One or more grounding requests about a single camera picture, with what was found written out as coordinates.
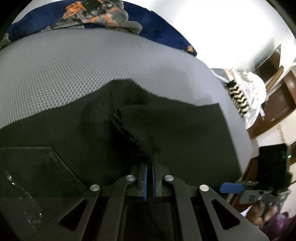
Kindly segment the right hand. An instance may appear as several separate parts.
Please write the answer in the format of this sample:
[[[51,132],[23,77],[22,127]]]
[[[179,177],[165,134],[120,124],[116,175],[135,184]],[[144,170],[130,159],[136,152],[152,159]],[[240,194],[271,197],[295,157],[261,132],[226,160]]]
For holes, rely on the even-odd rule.
[[[279,212],[277,206],[265,206],[255,203],[249,209],[246,219],[257,228],[262,228],[265,222],[269,221],[277,212]]]

